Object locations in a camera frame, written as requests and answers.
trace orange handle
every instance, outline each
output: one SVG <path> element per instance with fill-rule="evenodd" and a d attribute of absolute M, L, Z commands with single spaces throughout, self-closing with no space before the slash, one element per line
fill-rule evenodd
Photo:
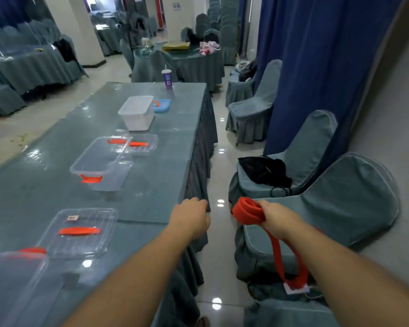
<path fill-rule="evenodd" d="M 145 142 L 131 142 L 129 146 L 131 147 L 141 147 L 141 146 L 148 146 L 148 143 Z"/>
<path fill-rule="evenodd" d="M 109 139 L 108 143 L 126 143 L 125 139 Z"/>
<path fill-rule="evenodd" d="M 95 227 L 69 227 L 69 228 L 62 228 L 58 234 L 59 235 L 74 235 L 74 236 L 82 236 L 82 235 L 93 235 L 98 234 L 102 230 Z"/>
<path fill-rule="evenodd" d="M 35 253 L 35 254 L 46 254 L 47 250 L 41 247 L 24 248 L 19 250 L 20 253 Z"/>
<path fill-rule="evenodd" d="M 83 174 L 80 175 L 82 177 L 83 183 L 100 183 L 102 181 L 103 176 L 84 176 Z"/>

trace shiny floor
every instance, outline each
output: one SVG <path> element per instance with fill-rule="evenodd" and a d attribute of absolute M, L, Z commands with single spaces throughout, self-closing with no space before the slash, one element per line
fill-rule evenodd
<path fill-rule="evenodd" d="M 21 152 L 105 82 L 130 82 L 129 66 L 122 55 L 109 56 L 106 60 L 107 64 L 97 69 L 87 69 L 89 78 L 82 77 L 49 94 L 45 100 L 33 102 L 9 117 L 0 118 L 0 165 Z M 219 93 L 212 97 L 218 144 L 211 159 L 211 178 L 207 185 L 212 208 L 211 227 L 209 243 L 197 255 L 204 274 L 204 285 L 200 287 L 197 301 L 202 315 L 210 318 L 213 327 L 241 327 L 244 307 L 253 302 L 245 283 L 236 279 L 236 222 L 230 215 L 227 195 L 238 157 L 258 156 L 264 146 L 263 142 L 255 142 L 235 147 L 234 133 L 225 130 L 228 109 L 224 102 L 231 69 L 225 68 Z"/>

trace table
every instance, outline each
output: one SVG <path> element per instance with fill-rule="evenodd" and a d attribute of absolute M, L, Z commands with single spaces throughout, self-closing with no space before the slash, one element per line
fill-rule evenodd
<path fill-rule="evenodd" d="M 90 190 L 70 173 L 70 166 L 95 138 L 124 134 L 125 124 L 117 112 L 128 97 L 142 94 L 172 100 L 170 110 L 157 114 L 147 132 L 159 136 L 156 151 L 134 159 L 121 191 Z M 167 225 L 175 203 L 195 195 L 207 197 L 206 177 L 216 142 L 214 112 L 205 84 L 175 83 L 168 92 L 164 83 L 108 82 L 0 167 L 1 251 L 36 245 L 62 209 L 111 207 L 119 214 L 107 252 L 92 260 L 90 267 L 84 268 L 82 260 L 50 262 L 46 275 L 72 271 L 80 279 L 78 284 L 66 282 L 44 327 L 59 326 L 110 271 L 155 238 Z M 189 317 L 198 317 L 194 296 L 203 277 L 194 252 L 206 242 L 204 238 L 191 244 L 183 254 L 154 326 L 176 319 L 174 308 L 185 307 L 191 312 Z M 173 293 L 176 298 L 181 294 L 181 304 L 173 302 Z"/>
<path fill-rule="evenodd" d="M 35 48 L 44 51 L 36 52 Z M 1 50 L 7 56 L 7 50 Z M 84 73 L 76 61 L 66 63 L 51 45 L 21 46 L 9 50 L 12 60 L 0 60 L 0 84 L 11 86 L 19 95 L 38 86 L 70 84 Z"/>
<path fill-rule="evenodd" d="M 96 25 L 97 34 L 99 37 L 108 45 L 111 51 L 121 53 L 120 48 L 120 39 L 121 39 L 121 30 L 115 27 L 106 27 L 103 24 Z"/>
<path fill-rule="evenodd" d="M 155 43 L 153 50 L 162 50 L 165 43 Z M 217 51 L 213 54 L 200 55 L 198 46 L 190 46 L 189 51 L 170 51 L 169 54 L 177 62 L 185 82 L 205 82 L 209 91 L 222 83 L 224 64 L 222 54 Z M 141 49 L 134 50 L 135 66 L 132 82 L 154 82 L 149 55 L 142 54 Z"/>

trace rectangular table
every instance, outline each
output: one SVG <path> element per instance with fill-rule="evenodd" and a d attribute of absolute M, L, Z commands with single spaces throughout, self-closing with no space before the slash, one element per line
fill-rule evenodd
<path fill-rule="evenodd" d="M 166 113 L 157 114 L 146 132 L 157 134 L 159 144 L 149 157 L 136 157 L 122 190 L 92 191 L 69 168 L 97 137 L 128 133 L 118 110 L 127 98 L 153 95 L 169 98 Z M 209 159 L 217 142 L 216 124 L 205 84 L 108 82 L 59 120 L 21 154 L 0 167 L 0 251 L 15 251 L 37 244 L 55 214 L 67 208 L 106 207 L 118 211 L 119 221 L 108 251 L 88 268 L 82 260 L 51 261 L 47 273 L 72 271 L 80 275 L 59 297 L 45 326 L 59 326 L 71 311 L 118 264 L 156 237 L 167 225 L 172 207 L 183 198 L 207 198 Z M 201 250 L 207 238 L 195 243 Z M 202 283 L 201 271 L 189 248 L 170 282 L 194 275 L 195 285 L 184 282 L 185 298 Z M 164 301 L 171 298 L 169 292 Z M 169 311 L 160 311 L 160 322 Z"/>

